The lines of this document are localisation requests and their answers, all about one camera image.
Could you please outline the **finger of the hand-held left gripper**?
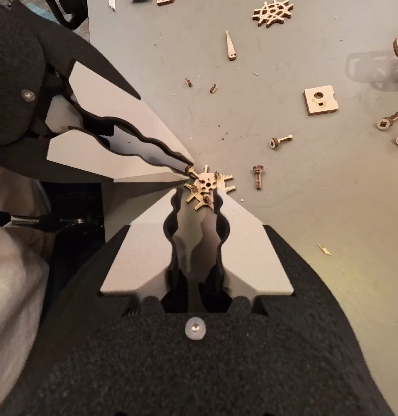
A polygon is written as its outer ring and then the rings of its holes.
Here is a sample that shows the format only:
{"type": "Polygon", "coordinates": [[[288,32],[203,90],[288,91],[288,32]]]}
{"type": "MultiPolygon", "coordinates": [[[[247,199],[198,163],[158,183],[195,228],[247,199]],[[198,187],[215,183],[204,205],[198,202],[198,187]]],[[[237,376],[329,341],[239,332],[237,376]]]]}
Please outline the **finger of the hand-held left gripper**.
{"type": "Polygon", "coordinates": [[[139,155],[115,153],[104,147],[92,134],[78,129],[52,138],[47,160],[113,181],[178,181],[189,178],[170,167],[149,164],[139,155]]]}
{"type": "Polygon", "coordinates": [[[73,64],[68,82],[77,105],[90,117],[113,123],[147,143],[166,166],[194,165],[183,144],[144,101],[78,61],[73,64]]]}

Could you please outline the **square wooden plate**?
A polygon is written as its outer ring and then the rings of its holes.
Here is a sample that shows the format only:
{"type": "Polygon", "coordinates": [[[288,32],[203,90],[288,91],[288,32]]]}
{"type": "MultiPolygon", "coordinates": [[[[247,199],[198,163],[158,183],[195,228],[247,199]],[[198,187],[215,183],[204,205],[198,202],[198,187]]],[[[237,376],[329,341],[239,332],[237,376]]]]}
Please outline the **square wooden plate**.
{"type": "Polygon", "coordinates": [[[334,113],[339,108],[331,85],[305,89],[303,96],[309,116],[334,113]]]}

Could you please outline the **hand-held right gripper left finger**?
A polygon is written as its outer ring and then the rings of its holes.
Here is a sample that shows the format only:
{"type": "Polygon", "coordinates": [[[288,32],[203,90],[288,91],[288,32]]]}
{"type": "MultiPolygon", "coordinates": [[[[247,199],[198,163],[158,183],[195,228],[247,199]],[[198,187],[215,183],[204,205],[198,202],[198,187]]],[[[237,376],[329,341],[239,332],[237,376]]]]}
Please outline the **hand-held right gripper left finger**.
{"type": "Polygon", "coordinates": [[[100,288],[103,295],[152,296],[169,312],[187,312],[188,284],[173,240],[182,193],[180,187],[170,190],[131,222],[100,288]]]}

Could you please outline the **white shirt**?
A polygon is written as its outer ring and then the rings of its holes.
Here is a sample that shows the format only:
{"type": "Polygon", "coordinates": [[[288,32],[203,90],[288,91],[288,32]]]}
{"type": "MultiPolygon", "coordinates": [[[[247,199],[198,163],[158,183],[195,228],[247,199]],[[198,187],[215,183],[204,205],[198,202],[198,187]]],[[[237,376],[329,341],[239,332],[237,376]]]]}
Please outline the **white shirt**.
{"type": "MultiPolygon", "coordinates": [[[[0,167],[0,211],[20,216],[49,213],[37,180],[0,167]]],[[[0,405],[10,393],[39,327],[53,237],[27,227],[0,227],[0,405]]]]}

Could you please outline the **openwork wooden gear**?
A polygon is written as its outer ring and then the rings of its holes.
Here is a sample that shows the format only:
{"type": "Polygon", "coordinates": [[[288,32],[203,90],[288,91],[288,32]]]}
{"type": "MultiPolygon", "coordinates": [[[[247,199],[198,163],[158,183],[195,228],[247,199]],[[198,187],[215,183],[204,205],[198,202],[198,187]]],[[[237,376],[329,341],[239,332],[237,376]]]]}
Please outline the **openwork wooden gear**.
{"type": "Polygon", "coordinates": [[[284,24],[285,19],[290,19],[294,4],[290,1],[273,0],[264,2],[261,8],[254,9],[252,20],[258,22],[258,27],[265,25],[269,28],[273,24],[284,24]]]}

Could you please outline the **round-headed wooden pin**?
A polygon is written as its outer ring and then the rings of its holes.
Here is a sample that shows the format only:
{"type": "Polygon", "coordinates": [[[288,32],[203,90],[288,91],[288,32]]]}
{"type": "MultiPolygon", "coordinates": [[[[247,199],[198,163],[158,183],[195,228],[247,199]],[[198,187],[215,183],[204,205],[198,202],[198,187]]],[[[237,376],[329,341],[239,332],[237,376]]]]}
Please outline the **round-headed wooden pin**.
{"type": "Polygon", "coordinates": [[[291,141],[293,138],[292,135],[288,135],[286,137],[283,138],[272,138],[270,141],[270,146],[273,150],[277,149],[279,147],[279,145],[283,142],[289,142],[291,141]]]}

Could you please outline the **wooden spiked gear disc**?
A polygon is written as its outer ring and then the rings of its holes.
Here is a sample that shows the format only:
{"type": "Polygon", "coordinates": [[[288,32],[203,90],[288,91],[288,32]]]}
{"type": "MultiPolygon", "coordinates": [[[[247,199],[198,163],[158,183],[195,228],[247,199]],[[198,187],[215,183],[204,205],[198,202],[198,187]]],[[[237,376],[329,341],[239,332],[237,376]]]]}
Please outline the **wooden spiked gear disc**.
{"type": "Polygon", "coordinates": [[[194,180],[192,184],[184,184],[184,187],[189,190],[186,202],[190,203],[193,199],[196,199],[198,203],[194,207],[195,211],[208,207],[214,212],[214,192],[218,189],[225,191],[225,193],[236,190],[234,185],[226,185],[226,182],[232,180],[233,176],[222,175],[218,171],[210,173],[208,165],[205,165],[201,173],[198,174],[199,178],[192,178],[194,180]]]}

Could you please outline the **grey desk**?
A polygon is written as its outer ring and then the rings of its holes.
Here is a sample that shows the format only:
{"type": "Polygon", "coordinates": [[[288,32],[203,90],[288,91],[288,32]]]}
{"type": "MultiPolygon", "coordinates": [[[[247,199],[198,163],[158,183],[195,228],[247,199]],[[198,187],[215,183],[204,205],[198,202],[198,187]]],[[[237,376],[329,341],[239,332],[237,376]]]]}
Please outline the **grey desk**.
{"type": "Polygon", "coordinates": [[[290,1],[270,28],[252,20],[262,3],[88,1],[90,40],[324,280],[398,415],[398,120],[376,127],[398,112],[398,1],[290,1]],[[304,90],[327,85],[338,110],[309,116],[304,90]]]}

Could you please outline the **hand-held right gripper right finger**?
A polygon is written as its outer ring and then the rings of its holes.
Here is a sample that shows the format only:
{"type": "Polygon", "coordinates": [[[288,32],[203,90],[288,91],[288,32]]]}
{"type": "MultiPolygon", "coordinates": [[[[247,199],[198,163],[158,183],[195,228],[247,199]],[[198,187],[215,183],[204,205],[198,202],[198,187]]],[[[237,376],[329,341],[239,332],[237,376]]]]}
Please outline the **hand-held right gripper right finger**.
{"type": "Polygon", "coordinates": [[[289,296],[294,288],[264,224],[222,190],[213,192],[216,263],[198,284],[208,312],[226,312],[236,297],[251,305],[261,296],[289,296]]]}

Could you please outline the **dark blue jeans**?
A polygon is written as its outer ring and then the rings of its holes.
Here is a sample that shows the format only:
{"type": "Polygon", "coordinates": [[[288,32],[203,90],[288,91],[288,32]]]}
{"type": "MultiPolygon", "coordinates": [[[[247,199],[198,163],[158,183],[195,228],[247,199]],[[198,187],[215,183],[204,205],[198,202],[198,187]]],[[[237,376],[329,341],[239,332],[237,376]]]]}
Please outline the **dark blue jeans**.
{"type": "Polygon", "coordinates": [[[51,211],[63,220],[83,220],[56,232],[50,260],[42,320],[66,285],[105,244],[104,213],[100,184],[43,182],[51,211]]]}

